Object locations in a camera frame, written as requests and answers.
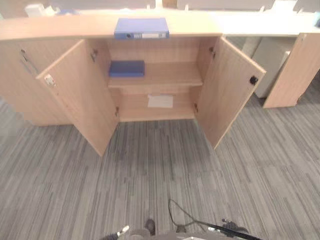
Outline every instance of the blue folder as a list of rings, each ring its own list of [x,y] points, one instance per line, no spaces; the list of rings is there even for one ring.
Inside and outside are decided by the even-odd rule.
[[[166,19],[119,18],[114,30],[115,39],[167,39],[169,30]]]
[[[145,75],[145,61],[111,61],[110,77],[143,77]]]

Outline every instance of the striped carpet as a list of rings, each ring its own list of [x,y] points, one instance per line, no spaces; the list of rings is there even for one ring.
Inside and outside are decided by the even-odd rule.
[[[121,123],[99,157],[74,127],[32,126],[0,100],[1,240],[98,240],[149,217],[166,233],[168,198],[263,239],[320,239],[320,77],[296,107],[252,96],[216,151],[196,121],[150,121]]]

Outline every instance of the cabinet top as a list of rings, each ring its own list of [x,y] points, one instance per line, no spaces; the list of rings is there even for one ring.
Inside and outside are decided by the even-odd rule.
[[[313,13],[272,11],[107,10],[100,14],[0,20],[0,41],[44,38],[113,38],[119,18],[165,18],[171,37],[297,36],[319,33]]]
[[[118,18],[166,19],[170,36],[220,36],[222,31],[207,12],[132,12],[52,17],[12,18],[0,21],[0,41],[43,38],[113,38]]]

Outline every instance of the wire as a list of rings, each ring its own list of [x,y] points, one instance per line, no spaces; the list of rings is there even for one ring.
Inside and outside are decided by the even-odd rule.
[[[174,221],[174,218],[172,217],[172,213],[171,213],[171,202],[173,202],[173,203],[175,203],[175,205],[185,214],[185,215],[187,215],[189,218],[191,218],[192,219],[192,221],[191,222],[188,222],[188,223],[186,223],[186,224],[178,224],[178,223],[176,223],[175,221]],[[175,225],[175,226],[184,226],[184,227],[187,227],[187,226],[190,226],[190,225],[192,225],[192,224],[197,224],[204,232],[206,231],[205,229],[204,229],[204,227],[201,225],[201,224],[199,224],[198,222],[197,222],[197,220],[192,216],[192,215],[190,215],[186,210],[184,210],[176,201],[174,201],[174,200],[172,200],[172,199],[170,199],[169,198],[169,201],[168,201],[168,209],[169,209],[169,215],[170,215],[170,218],[171,218],[171,221],[172,221],[172,223]]]
[[[186,214],[189,218],[192,219],[191,222],[188,222],[187,224],[178,224],[174,221],[173,217],[172,217],[172,213],[171,213],[171,202],[175,203],[175,205],[182,211],[184,212],[184,214]],[[219,226],[219,225],[214,225],[214,224],[211,224],[211,223],[208,223],[208,222],[203,222],[203,221],[199,221],[199,220],[196,220],[192,215],[190,215],[186,210],[184,210],[176,201],[172,200],[169,198],[169,201],[168,201],[168,210],[169,210],[169,215],[170,215],[170,218],[171,218],[171,221],[172,223],[175,225],[175,226],[184,226],[184,227],[187,227],[187,226],[190,226],[192,224],[197,224],[201,227],[201,229],[205,232],[206,230],[204,229],[204,227],[202,225],[206,225],[208,227],[211,227],[211,228],[214,228],[214,229],[217,229],[217,230],[220,230],[222,231],[222,233],[228,233],[228,234],[231,234],[233,236],[237,236],[237,237],[240,237],[240,238],[243,238],[243,239],[247,239],[247,240],[261,240],[260,238],[258,237],[255,237],[255,236],[251,236],[249,234],[245,234],[245,233],[242,233],[242,232],[238,232],[238,231],[234,231],[232,229],[229,229],[229,228],[225,228],[223,226]]]

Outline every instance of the white paper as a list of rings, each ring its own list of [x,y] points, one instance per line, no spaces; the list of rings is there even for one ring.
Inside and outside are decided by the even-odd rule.
[[[173,108],[174,96],[172,95],[148,95],[148,98],[148,108]]]

